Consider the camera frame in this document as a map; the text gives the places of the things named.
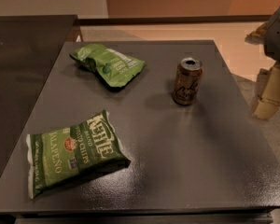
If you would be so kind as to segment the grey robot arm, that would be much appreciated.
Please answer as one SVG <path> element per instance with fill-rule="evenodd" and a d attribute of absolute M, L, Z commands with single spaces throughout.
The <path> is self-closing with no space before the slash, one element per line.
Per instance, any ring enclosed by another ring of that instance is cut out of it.
<path fill-rule="evenodd" d="M 280 7 L 245 42 L 262 45 L 267 57 L 275 60 L 269 69 L 261 68 L 257 76 L 250 114 L 257 119 L 270 119 L 280 108 Z"/>

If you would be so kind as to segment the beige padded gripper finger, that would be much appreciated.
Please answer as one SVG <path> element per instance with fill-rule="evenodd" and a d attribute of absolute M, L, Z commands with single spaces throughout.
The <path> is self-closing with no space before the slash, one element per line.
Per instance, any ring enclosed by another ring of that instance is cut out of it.
<path fill-rule="evenodd" d="M 280 61 L 277 61 L 269 70 L 263 68 L 259 70 L 250 113 L 258 119 L 270 119 L 279 108 Z"/>

